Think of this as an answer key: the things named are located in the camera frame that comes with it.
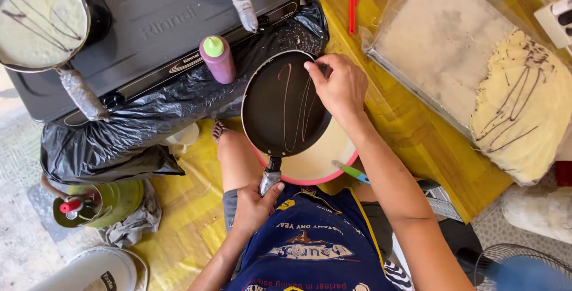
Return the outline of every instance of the shorts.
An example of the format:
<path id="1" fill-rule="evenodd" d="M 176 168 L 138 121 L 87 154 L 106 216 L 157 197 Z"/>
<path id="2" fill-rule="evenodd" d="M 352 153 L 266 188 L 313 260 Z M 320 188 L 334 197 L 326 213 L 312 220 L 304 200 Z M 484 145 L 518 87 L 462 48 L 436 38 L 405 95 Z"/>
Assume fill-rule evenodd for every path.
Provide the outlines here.
<path id="1" fill-rule="evenodd" d="M 230 190 L 223 194 L 224 223 L 226 231 L 229 231 L 234 223 L 236 204 L 238 201 L 238 189 Z M 364 213 L 377 241 L 379 250 L 382 252 L 384 261 L 391 255 L 393 248 L 393 229 L 378 202 L 360 202 Z"/>

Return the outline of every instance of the power outlet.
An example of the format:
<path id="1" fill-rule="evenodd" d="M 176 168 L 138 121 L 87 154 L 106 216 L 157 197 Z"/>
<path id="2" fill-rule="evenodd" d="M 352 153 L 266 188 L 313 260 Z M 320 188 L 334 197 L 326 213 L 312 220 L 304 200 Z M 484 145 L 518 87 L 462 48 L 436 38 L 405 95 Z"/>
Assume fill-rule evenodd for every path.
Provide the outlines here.
<path id="1" fill-rule="evenodd" d="M 572 29 L 572 24 L 563 26 L 558 22 L 558 15 L 554 15 L 552 11 L 552 5 L 555 3 L 557 2 L 552 2 L 537 10 L 534 12 L 534 16 L 546 31 L 552 43 L 560 49 L 572 45 L 572 36 L 566 33 L 566 28 Z"/>

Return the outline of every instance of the pan handle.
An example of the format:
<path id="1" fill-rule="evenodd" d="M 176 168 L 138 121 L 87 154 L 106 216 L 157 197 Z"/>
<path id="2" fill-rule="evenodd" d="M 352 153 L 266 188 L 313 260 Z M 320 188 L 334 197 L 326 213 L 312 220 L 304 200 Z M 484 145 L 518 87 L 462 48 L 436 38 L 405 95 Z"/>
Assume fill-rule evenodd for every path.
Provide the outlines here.
<path id="1" fill-rule="evenodd" d="M 239 12 L 240 22 L 248 32 L 258 31 L 258 18 L 252 6 L 251 0 L 232 0 L 234 7 Z"/>
<path id="2" fill-rule="evenodd" d="M 60 75 L 63 88 L 75 102 L 75 105 L 91 121 L 104 120 L 110 122 L 111 118 L 99 98 L 90 90 L 85 80 L 70 63 L 55 68 Z"/>
<path id="3" fill-rule="evenodd" d="M 280 182 L 280 176 L 282 176 L 282 172 L 280 171 L 281 165 L 282 158 L 270 157 L 270 162 L 268 162 L 268 167 L 264 170 L 264 175 L 262 176 L 262 181 L 258 188 L 260 196 L 266 195 L 272 186 Z"/>

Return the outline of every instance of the blue apron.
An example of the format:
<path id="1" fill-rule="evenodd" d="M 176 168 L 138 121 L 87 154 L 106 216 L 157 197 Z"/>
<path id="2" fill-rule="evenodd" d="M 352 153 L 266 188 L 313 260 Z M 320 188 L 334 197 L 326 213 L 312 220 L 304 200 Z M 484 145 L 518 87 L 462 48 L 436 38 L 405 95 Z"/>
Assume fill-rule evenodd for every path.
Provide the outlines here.
<path id="1" fill-rule="evenodd" d="M 286 184 L 276 205 L 223 290 L 395 290 L 350 189 L 330 196 L 315 186 Z"/>

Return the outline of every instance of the rinnai stove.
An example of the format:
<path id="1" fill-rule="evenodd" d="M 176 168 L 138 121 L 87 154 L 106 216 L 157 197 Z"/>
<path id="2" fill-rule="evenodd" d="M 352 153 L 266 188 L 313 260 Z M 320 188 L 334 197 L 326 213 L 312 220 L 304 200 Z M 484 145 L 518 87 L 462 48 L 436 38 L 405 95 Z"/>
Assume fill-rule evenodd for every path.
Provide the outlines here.
<path id="1" fill-rule="evenodd" d="M 152 91 L 203 62 L 198 45 L 222 35 L 232 45 L 252 36 L 242 28 L 232 0 L 87 0 L 99 15 L 98 36 L 73 59 L 109 111 Z M 300 0 L 252 0 L 260 28 L 292 16 Z M 8 70 L 32 118 L 81 126 L 77 109 L 54 71 Z"/>

